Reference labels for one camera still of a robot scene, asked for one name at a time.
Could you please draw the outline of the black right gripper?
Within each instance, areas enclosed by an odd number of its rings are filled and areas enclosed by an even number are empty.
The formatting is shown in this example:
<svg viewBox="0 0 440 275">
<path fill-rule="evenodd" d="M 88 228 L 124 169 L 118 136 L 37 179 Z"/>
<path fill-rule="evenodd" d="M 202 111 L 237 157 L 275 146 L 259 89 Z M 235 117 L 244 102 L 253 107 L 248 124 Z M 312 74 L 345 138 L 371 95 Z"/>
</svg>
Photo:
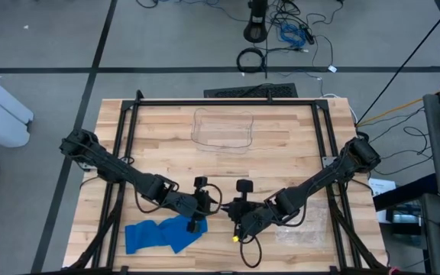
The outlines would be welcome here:
<svg viewBox="0 0 440 275">
<path fill-rule="evenodd" d="M 278 210 L 273 202 L 278 192 L 268 196 L 263 202 L 252 202 L 248 201 L 248 193 L 254 191 L 251 180 L 238 180 L 236 190 L 241 196 L 223 204 L 222 209 L 234 222 L 235 235 L 239 240 L 247 236 L 254 238 L 269 226 L 278 224 Z"/>
</svg>

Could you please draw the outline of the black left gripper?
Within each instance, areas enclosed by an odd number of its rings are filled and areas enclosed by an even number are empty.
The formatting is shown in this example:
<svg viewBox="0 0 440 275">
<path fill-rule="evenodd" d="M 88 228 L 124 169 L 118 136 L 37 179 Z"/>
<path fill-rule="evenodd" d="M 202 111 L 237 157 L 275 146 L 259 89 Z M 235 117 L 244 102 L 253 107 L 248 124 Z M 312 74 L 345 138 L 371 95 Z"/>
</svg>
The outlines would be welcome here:
<svg viewBox="0 0 440 275">
<path fill-rule="evenodd" d="M 192 195 L 184 192 L 168 192 L 163 205 L 188 218 L 186 221 L 188 232 L 200 233 L 202 229 L 200 222 L 204 221 L 207 216 L 224 210 L 222 207 L 223 195 L 220 194 L 217 199 L 214 199 L 207 190 L 204 190 L 204 187 L 208 185 L 207 177 L 196 177 L 193 185 L 195 191 Z M 211 204 L 217 205 L 218 208 L 211 211 Z"/>
</svg>

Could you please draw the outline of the bright blue elastic bandage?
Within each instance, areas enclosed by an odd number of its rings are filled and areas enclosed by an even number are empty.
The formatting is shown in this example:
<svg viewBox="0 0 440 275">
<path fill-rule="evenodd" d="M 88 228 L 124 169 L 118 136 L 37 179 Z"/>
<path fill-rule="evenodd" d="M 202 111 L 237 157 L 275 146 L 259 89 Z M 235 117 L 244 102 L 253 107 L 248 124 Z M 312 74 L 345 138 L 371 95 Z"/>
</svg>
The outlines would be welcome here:
<svg viewBox="0 0 440 275">
<path fill-rule="evenodd" d="M 199 222 L 198 232 L 188 232 L 189 218 L 178 215 L 157 224 L 146 220 L 125 226 L 125 253 L 135 254 L 142 248 L 170 246 L 175 254 L 190 246 L 208 231 L 206 219 Z"/>
</svg>

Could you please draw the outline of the clear plastic container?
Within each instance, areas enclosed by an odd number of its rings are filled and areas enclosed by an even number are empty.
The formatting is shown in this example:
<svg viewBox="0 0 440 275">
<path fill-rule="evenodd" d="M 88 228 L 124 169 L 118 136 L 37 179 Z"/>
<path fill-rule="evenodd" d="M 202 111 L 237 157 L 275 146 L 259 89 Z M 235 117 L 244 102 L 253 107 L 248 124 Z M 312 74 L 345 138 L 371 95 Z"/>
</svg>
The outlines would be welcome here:
<svg viewBox="0 0 440 275">
<path fill-rule="evenodd" d="M 245 154 L 253 143 L 254 116 L 198 108 L 192 116 L 190 138 L 201 151 Z"/>
</svg>

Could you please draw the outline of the large clear plastic bag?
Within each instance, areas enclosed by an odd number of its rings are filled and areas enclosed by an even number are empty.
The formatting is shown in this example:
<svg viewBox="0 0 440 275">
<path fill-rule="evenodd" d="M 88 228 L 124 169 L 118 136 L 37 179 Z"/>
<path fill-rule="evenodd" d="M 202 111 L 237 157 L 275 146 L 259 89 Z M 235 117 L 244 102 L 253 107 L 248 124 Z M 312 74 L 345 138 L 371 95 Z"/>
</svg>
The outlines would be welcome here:
<svg viewBox="0 0 440 275">
<path fill-rule="evenodd" d="M 300 213 L 288 222 L 292 227 L 277 227 L 275 237 L 278 244 L 317 248 L 325 243 L 328 206 L 322 199 L 309 199 L 308 208 L 302 207 Z"/>
</svg>

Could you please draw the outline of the black keyboard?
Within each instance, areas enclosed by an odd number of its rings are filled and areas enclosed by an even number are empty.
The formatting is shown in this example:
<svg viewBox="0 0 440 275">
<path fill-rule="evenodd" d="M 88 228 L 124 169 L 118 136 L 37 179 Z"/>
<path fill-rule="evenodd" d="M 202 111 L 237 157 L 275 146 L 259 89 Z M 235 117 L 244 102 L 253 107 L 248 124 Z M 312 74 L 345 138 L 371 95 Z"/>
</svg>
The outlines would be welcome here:
<svg viewBox="0 0 440 275">
<path fill-rule="evenodd" d="M 264 83 L 257 86 L 241 86 L 222 89 L 206 89 L 205 98 L 298 98 L 294 83 Z"/>
</svg>

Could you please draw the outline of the white paper sheet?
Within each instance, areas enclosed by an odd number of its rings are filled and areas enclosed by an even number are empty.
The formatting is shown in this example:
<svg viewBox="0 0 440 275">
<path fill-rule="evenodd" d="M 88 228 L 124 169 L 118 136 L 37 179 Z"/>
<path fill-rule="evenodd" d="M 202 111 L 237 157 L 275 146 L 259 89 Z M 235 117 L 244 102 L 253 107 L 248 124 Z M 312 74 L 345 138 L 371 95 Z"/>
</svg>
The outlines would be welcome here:
<svg viewBox="0 0 440 275">
<path fill-rule="evenodd" d="M 369 187 L 371 188 L 371 194 L 373 197 L 378 196 L 382 193 L 389 192 L 396 188 L 396 183 L 391 180 L 380 180 L 375 178 L 370 178 L 368 180 Z"/>
</svg>

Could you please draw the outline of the grey electronics box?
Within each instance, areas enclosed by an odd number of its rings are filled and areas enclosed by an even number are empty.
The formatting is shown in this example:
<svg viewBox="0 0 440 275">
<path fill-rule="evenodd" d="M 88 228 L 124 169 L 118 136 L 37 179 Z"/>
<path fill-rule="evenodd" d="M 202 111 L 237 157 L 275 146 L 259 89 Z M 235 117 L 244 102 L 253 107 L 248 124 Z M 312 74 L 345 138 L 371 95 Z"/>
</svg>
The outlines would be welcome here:
<svg viewBox="0 0 440 275">
<path fill-rule="evenodd" d="M 417 202 L 389 207 L 386 212 L 387 221 L 397 224 L 422 225 L 422 207 Z"/>
</svg>

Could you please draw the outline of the dark cart beam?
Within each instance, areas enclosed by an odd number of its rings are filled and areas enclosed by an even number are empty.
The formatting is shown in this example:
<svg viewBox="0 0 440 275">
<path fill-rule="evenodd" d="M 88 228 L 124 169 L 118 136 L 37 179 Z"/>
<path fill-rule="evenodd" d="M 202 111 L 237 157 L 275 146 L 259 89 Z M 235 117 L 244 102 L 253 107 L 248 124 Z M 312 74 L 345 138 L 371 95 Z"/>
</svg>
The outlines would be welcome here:
<svg viewBox="0 0 440 275">
<path fill-rule="evenodd" d="M 377 195 L 373 201 L 376 211 L 379 212 L 404 202 L 417 200 L 426 193 L 434 195 L 438 193 L 437 179 L 434 173 Z"/>
</svg>

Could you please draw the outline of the black floor stand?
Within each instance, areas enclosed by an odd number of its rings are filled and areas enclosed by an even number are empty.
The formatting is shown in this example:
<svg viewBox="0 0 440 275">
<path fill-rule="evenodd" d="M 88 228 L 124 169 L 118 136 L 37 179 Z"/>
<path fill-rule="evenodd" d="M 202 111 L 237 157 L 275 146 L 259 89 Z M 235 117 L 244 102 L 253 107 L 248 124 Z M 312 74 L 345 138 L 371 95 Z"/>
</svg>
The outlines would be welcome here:
<svg viewBox="0 0 440 275">
<path fill-rule="evenodd" d="M 267 0 L 250 0 L 248 7 L 251 13 L 243 32 L 244 39 L 255 44 L 263 42 L 267 39 Z"/>
</svg>

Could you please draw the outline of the black aluminium table frame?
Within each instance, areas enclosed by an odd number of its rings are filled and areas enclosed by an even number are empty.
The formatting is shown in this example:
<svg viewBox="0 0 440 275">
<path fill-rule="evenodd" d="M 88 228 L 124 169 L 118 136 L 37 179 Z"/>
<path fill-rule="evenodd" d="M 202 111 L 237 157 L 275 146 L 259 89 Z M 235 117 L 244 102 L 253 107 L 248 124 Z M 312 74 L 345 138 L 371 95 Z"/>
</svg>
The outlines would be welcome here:
<svg viewBox="0 0 440 275">
<path fill-rule="evenodd" d="M 201 151 L 191 141 L 198 108 L 250 112 L 253 143 L 245 154 Z M 193 193 L 194 179 L 208 178 L 209 195 L 223 204 L 241 194 L 238 180 L 251 180 L 252 202 L 263 202 L 283 188 L 298 186 L 322 170 L 322 157 L 337 157 L 357 138 L 345 99 L 177 99 L 104 102 L 94 130 L 99 143 L 143 173 L 165 176 L 179 191 Z M 206 217 L 208 231 L 175 254 L 170 246 L 125 253 L 125 226 L 177 217 L 169 209 L 136 197 L 127 182 L 101 179 L 79 192 L 76 216 L 66 250 L 67 272 L 84 274 L 255 275 L 311 271 L 316 274 L 384 275 L 385 249 L 370 193 L 333 183 L 309 199 L 327 202 L 325 243 L 321 247 L 278 244 L 271 225 L 254 238 L 233 242 L 234 222 L 226 212 Z"/>
</svg>

